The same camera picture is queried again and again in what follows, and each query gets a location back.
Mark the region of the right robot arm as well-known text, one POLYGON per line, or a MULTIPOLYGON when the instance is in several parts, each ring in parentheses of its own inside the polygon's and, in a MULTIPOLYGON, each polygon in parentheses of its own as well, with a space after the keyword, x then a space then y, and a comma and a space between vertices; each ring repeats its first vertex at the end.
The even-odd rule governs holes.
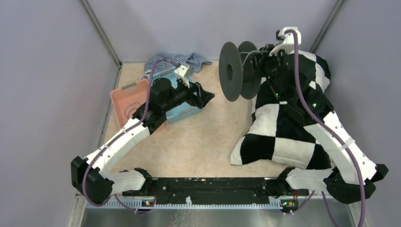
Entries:
POLYGON ((234 165, 261 159, 285 164, 277 188, 321 191, 350 204, 369 199, 388 168, 371 161, 342 126, 325 96, 326 60, 310 52, 264 50, 245 61, 244 74, 259 82, 252 124, 231 153, 234 165))

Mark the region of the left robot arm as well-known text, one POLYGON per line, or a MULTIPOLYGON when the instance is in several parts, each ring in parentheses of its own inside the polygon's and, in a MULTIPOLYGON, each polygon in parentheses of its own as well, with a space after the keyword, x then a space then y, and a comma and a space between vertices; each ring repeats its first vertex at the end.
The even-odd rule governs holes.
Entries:
POLYGON ((173 87, 169 79, 157 79, 148 90, 145 103, 110 140, 89 155, 71 161, 72 186, 94 206, 102 206, 112 195, 125 191, 149 194, 152 183, 143 169, 119 173, 112 169, 166 121, 168 111, 183 103, 202 109, 214 96, 199 82, 185 84, 178 79, 177 87, 173 87))

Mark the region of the pink perforated plastic basket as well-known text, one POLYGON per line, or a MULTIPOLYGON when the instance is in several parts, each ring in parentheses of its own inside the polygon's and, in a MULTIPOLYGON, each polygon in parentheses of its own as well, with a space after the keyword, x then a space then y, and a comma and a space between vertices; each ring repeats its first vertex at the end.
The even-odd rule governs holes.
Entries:
POLYGON ((146 101, 147 90, 148 80, 141 79, 110 92, 112 110, 105 140, 111 139, 146 101))

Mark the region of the black white checkered pillow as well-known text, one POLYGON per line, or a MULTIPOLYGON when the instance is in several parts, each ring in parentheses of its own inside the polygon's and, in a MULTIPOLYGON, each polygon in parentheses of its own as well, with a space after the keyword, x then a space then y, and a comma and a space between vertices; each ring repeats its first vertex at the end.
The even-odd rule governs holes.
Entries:
POLYGON ((286 106, 262 79, 252 99, 252 124, 231 151, 231 165, 271 160, 301 169, 331 168, 329 155, 314 136, 288 115, 286 106))

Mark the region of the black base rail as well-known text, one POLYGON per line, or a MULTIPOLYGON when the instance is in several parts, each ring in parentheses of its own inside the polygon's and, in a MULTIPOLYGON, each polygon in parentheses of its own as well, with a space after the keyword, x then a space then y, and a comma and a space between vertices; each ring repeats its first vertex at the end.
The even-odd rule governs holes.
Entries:
POLYGON ((122 193, 126 197, 148 196, 157 205, 184 204, 187 198, 194 205, 268 204, 270 198, 307 196, 307 189, 293 190, 275 178, 152 178, 138 190, 122 193))

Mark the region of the blue perforated plastic basket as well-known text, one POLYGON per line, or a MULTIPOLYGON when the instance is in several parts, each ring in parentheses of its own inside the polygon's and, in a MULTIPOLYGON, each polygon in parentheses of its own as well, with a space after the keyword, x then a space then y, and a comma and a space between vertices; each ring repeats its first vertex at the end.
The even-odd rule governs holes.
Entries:
POLYGON ((175 76, 174 70, 177 67, 167 71, 170 77, 158 73, 157 78, 152 79, 146 114, 148 120, 176 122, 187 117, 193 109, 199 109, 187 103, 189 88, 175 76))

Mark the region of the black cable spool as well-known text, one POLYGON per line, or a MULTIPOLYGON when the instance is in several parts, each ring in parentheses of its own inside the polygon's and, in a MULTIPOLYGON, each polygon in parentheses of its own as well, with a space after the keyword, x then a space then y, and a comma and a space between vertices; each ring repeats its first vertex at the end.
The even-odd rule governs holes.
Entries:
POLYGON ((253 76, 254 55, 259 52, 256 46, 244 41, 239 46, 226 42, 219 55, 219 81, 225 98, 236 101, 240 96, 253 99, 260 88, 261 78, 253 76))

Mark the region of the blue white striped cloth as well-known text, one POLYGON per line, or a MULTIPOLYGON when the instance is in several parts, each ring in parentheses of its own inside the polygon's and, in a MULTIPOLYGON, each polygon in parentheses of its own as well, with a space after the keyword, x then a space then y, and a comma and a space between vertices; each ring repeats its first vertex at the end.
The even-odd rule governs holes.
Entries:
POLYGON ((154 66, 155 62, 160 59, 168 59, 177 64, 189 64, 193 68, 193 72, 191 73, 191 75, 200 72, 204 64, 212 64, 211 61, 208 61, 205 57, 195 52, 190 54, 158 52, 145 63, 144 75, 141 77, 141 79, 148 79, 148 75, 151 73, 152 67, 154 66))

